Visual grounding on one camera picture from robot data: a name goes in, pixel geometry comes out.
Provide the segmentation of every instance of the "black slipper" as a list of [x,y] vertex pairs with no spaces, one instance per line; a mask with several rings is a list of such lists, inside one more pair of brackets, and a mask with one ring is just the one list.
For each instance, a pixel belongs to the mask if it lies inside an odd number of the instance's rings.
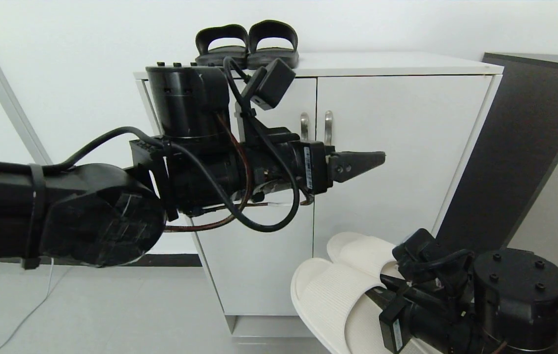
[[239,38],[248,43],[248,33],[240,25],[226,25],[223,27],[211,27],[203,29],[196,34],[196,48],[200,55],[196,58],[198,65],[222,66],[225,57],[232,57],[240,67],[246,67],[246,54],[248,49],[241,45],[227,45],[209,49],[209,44],[220,38]]
[[[257,44],[264,38],[285,38],[292,43],[293,49],[289,48],[262,48],[257,49]],[[252,25],[249,31],[248,47],[248,69],[257,69],[258,67],[268,65],[274,59],[280,58],[287,65],[294,69],[298,65],[298,36],[296,31],[287,23],[265,20]]]

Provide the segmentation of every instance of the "cabinet handle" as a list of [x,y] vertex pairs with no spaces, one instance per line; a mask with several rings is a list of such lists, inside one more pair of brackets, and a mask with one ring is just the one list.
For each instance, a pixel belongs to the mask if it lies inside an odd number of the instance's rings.
[[333,112],[324,113],[324,145],[331,145],[333,133]]
[[310,116],[306,112],[301,113],[301,139],[310,139]]

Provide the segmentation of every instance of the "gray floor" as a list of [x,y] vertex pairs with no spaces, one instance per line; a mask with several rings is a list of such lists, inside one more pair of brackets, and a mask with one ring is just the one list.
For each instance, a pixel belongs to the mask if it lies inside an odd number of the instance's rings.
[[[0,344],[44,298],[48,272],[0,264]],[[52,287],[0,354],[327,353],[313,338],[232,339],[200,267],[54,266]]]

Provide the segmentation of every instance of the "white slipper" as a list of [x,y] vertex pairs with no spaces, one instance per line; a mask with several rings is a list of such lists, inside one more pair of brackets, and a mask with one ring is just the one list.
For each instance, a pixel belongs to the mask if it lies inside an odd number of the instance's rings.
[[390,354],[384,347],[382,311],[364,292],[379,279],[344,264],[312,258],[292,277],[292,303],[304,324],[333,354]]
[[326,251],[335,264],[346,264],[377,279],[380,274],[403,279],[396,269],[394,244],[377,237],[358,233],[339,233],[326,244]]

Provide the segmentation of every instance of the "cabinet door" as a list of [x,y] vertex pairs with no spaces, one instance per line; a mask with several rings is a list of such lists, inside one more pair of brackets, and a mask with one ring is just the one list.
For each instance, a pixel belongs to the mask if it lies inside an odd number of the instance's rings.
[[319,78],[317,136],[331,111],[337,151],[385,151],[386,163],[317,195],[314,256],[355,231],[398,244],[434,228],[490,76]]
[[[235,99],[231,97],[231,112]],[[287,127],[300,134],[301,114],[311,119],[310,139],[314,137],[316,114],[316,79],[295,79],[277,108],[257,116],[268,127]],[[231,127],[238,136],[237,121]],[[291,191],[267,195],[268,202],[292,202]],[[261,224],[275,224],[283,219],[289,206],[246,208],[243,213]],[[206,224],[229,215],[226,210],[194,218],[194,224]],[[237,220],[198,233],[225,314],[295,315],[290,300],[290,280],[296,267],[312,257],[313,206],[299,207],[296,217],[276,233],[259,233]]]

